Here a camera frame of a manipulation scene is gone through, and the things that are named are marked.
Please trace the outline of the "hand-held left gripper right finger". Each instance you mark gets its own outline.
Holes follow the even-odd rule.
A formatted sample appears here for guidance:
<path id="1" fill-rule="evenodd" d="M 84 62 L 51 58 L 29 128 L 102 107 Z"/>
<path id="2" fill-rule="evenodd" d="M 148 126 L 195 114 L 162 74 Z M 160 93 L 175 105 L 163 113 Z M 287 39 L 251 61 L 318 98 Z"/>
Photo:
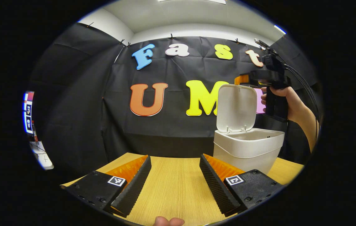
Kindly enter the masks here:
<path id="1" fill-rule="evenodd" d="M 200 157 L 199 167 L 220 212 L 226 217 L 258 206 L 284 188 L 257 169 L 243 171 L 205 153 Z"/>

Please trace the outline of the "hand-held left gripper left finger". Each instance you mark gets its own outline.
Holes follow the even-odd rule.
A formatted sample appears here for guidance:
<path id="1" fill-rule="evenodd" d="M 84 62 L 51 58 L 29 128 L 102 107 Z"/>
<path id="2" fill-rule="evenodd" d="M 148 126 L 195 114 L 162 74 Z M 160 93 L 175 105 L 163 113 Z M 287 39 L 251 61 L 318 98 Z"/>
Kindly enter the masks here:
<path id="1" fill-rule="evenodd" d="M 61 188 L 94 209 L 125 218 L 141 194 L 151 167 L 151 158 L 145 155 L 106 173 L 92 171 Z"/>

